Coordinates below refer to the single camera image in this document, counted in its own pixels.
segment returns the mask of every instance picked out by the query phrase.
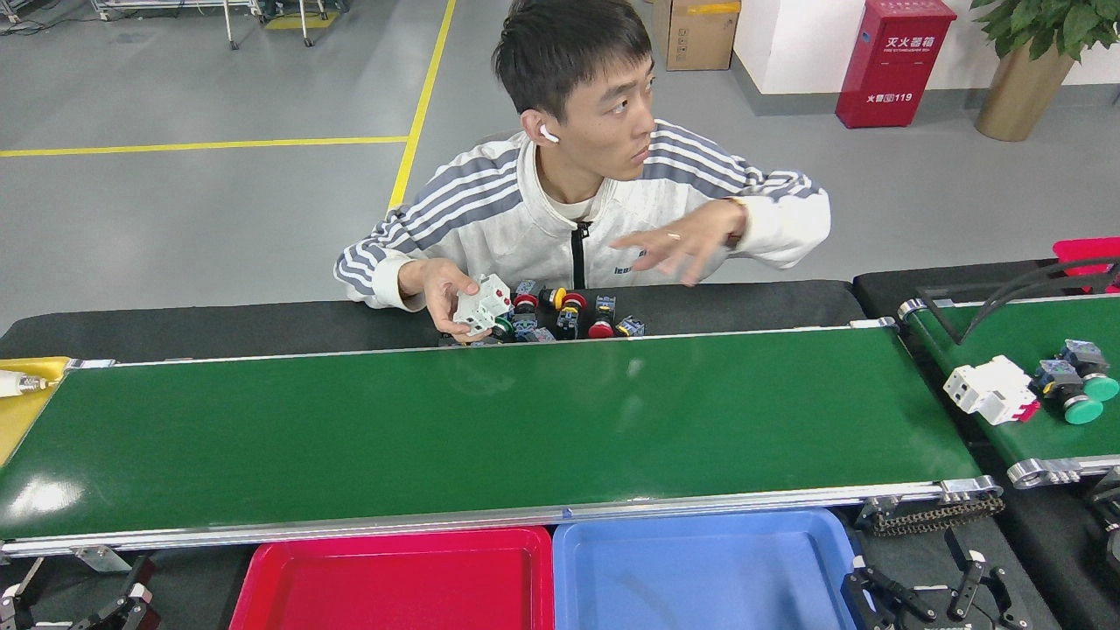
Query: green conveyor belt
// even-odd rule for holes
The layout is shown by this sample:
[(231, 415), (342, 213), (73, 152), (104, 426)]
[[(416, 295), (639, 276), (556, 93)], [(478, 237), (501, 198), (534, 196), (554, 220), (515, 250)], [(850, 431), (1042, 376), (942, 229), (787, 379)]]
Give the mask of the green conveyor belt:
[[(977, 306), (943, 309), (959, 331), (968, 327)], [(1113, 364), (1120, 361), (1120, 297), (1057, 298), (1005, 305), (982, 319), (956, 345), (926, 309), (906, 318), (948, 378), (960, 365), (987, 363), (1004, 354), (1029, 376), (1042, 359), (1053, 359), (1065, 340), (1095, 343)], [(1117, 376), (1113, 368), (1111, 376)], [(1120, 398), (1104, 402), (1103, 414), (1089, 424), (1062, 419), (1061, 405), (1044, 400), (1027, 423), (991, 426), (977, 416), (989, 439), (1008, 464), (1028, 458), (1057, 460), (1120, 455)]]
[(0, 470), (0, 537), (967, 479), (890, 328), (69, 373)]

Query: white wall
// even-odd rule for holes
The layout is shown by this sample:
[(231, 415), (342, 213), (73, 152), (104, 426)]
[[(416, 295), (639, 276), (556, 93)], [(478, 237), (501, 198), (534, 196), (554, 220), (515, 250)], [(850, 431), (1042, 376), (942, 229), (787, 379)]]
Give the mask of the white wall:
[[(930, 90), (988, 87), (999, 59), (972, 21), (970, 0), (943, 0), (958, 18), (949, 27)], [(745, 0), (735, 54), (763, 94), (839, 92), (856, 43), (862, 0)], [(1120, 45), (1082, 55), (1066, 85), (1120, 83)]]

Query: wireless earbud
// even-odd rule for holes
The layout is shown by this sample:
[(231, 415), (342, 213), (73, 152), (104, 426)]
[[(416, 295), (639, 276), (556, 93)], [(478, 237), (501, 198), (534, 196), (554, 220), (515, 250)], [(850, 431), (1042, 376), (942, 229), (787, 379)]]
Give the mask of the wireless earbud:
[(557, 138), (556, 136), (549, 133), (549, 128), (543, 124), (541, 124), (541, 136), (544, 136), (545, 138), (552, 140), (553, 142), (560, 141), (560, 138)]

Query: yellow floor line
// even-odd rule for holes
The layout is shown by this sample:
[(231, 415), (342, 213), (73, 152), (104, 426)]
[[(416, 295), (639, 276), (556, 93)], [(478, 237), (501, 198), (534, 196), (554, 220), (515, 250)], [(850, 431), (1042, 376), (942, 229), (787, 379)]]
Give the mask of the yellow floor line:
[(199, 149), (243, 149), (253, 147), (318, 147), (327, 145), (384, 145), (408, 142), (408, 136), (360, 138), (289, 138), (283, 140), (235, 140), (232, 142), (188, 142), (184, 145), (133, 145), (123, 147), (76, 147), (68, 149), (18, 149), (0, 151), (0, 157), (88, 156), (99, 154), (142, 154), (151, 151), (194, 151)]
[(417, 145), (420, 143), (420, 131), (423, 130), (423, 121), (428, 115), (428, 103), (431, 101), (431, 89), (436, 84), (436, 73), (439, 72), (439, 61), (444, 57), (444, 45), (447, 44), (447, 31), (451, 29), (451, 15), (455, 13), (455, 0), (448, 0), (447, 9), (444, 11), (444, 24), (439, 27), (439, 35), (436, 37), (436, 49), (432, 53), (431, 62), (428, 63), (428, 75), (423, 81), (423, 89), (420, 91), (420, 101), (417, 103), (417, 113), (412, 119), (412, 129), (409, 131), (408, 142), (404, 143), (404, 157), (401, 158), (401, 167), (396, 172), (396, 183), (393, 185), (393, 196), (389, 200), (389, 207), (395, 207), (404, 201), (404, 189), (409, 185), (409, 175), (412, 173), (412, 160), (417, 155)]

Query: green leaves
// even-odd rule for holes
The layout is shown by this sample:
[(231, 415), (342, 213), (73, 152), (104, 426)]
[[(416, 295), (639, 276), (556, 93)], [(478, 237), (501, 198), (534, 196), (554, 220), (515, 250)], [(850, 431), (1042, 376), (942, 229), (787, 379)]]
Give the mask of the green leaves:
[(1054, 45), (1054, 29), (1046, 28), (1040, 30), (1035, 35), (1034, 40), (1030, 43), (1030, 59), (1037, 59), (1038, 57), (1046, 54), (1049, 47)]
[(981, 30), (996, 43), (1000, 57), (1029, 41), (1032, 59), (1056, 45), (1081, 61), (1085, 48), (1098, 43), (1108, 48), (1120, 40), (1120, 0), (972, 0), (971, 6), (993, 6), (976, 21), (984, 25)]
[(1120, 20), (1120, 0), (1093, 0), (1093, 10), (1105, 21)]

